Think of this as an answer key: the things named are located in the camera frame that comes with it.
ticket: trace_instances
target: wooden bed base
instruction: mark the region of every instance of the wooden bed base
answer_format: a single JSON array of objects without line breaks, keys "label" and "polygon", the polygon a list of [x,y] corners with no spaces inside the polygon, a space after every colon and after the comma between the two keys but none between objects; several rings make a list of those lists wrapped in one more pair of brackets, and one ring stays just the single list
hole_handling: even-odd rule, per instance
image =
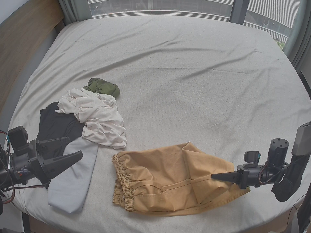
[{"label": "wooden bed base", "polygon": [[0,112],[14,82],[40,44],[64,27],[58,0],[29,0],[0,25]]}]

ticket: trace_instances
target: green grass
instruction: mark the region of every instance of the green grass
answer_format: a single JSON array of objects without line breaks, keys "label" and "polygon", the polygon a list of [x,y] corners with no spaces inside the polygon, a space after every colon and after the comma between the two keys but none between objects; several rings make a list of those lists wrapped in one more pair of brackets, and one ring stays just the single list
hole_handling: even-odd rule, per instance
[{"label": "green grass", "polygon": [[275,41],[277,42],[277,44],[279,45],[279,47],[280,47],[281,49],[283,49],[283,47],[285,46],[285,43],[284,43],[284,42],[277,41],[277,40],[275,40]]}]

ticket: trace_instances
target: gray folded garment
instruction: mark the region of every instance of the gray folded garment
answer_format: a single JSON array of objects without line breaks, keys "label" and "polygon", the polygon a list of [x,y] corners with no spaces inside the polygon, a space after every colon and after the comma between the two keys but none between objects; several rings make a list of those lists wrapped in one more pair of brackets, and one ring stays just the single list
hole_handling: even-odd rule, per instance
[{"label": "gray folded garment", "polygon": [[81,150],[83,158],[51,180],[48,204],[67,213],[82,210],[97,156],[98,144],[79,137],[69,143],[65,154]]}]

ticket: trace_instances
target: clothing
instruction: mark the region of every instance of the clothing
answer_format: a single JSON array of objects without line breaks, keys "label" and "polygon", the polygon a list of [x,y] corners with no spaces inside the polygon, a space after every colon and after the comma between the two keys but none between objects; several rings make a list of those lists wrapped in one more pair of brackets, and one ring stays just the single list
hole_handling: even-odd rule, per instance
[{"label": "clothing", "polygon": [[69,143],[65,154],[81,150],[83,158],[51,180],[48,204],[67,213],[82,210],[97,156],[98,144],[82,137]]},{"label": "clothing", "polygon": [[114,149],[125,147],[123,118],[113,96],[74,88],[60,99],[58,107],[57,113],[73,113],[86,123],[83,138]]},{"label": "clothing", "polygon": [[178,216],[207,211],[249,192],[211,179],[234,165],[205,154],[192,143],[112,156],[117,172],[113,203],[129,212]]},{"label": "clothing", "polygon": [[83,88],[87,91],[107,94],[114,96],[115,98],[120,95],[120,90],[116,84],[99,78],[91,78],[87,83],[87,86],[84,86]]},{"label": "clothing", "polygon": [[[82,136],[84,124],[80,123],[74,114],[56,113],[58,102],[51,103],[40,111],[39,133],[37,140],[49,140],[60,137],[69,137],[70,141]],[[50,150],[42,154],[44,159],[62,156],[65,146]]]}]

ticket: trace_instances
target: bed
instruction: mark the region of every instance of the bed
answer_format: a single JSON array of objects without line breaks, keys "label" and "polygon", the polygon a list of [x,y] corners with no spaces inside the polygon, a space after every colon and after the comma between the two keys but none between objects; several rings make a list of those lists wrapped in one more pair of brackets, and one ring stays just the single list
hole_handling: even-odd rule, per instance
[{"label": "bed", "polygon": [[[245,151],[266,160],[270,141],[289,141],[311,120],[311,101],[293,66],[259,29],[204,18],[125,16],[65,26],[25,85],[10,128],[23,125],[29,140],[39,111],[92,77],[115,83],[121,94],[125,150],[192,142],[205,153],[243,164]],[[99,148],[83,210],[68,215],[47,204],[47,190],[19,189],[14,205],[70,232],[241,232],[286,212],[306,193],[308,164],[298,191],[278,202],[272,185],[222,207],[190,216],[154,217],[112,203],[116,179],[109,147]],[[32,179],[28,185],[39,184]]]}]

